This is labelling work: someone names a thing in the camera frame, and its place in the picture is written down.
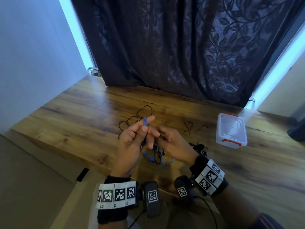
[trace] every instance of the leaf pattern curtain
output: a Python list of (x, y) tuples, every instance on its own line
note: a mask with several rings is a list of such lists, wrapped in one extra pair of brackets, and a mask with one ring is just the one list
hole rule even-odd
[(302, 2), (94, 0), (89, 45), (107, 85), (244, 107)]

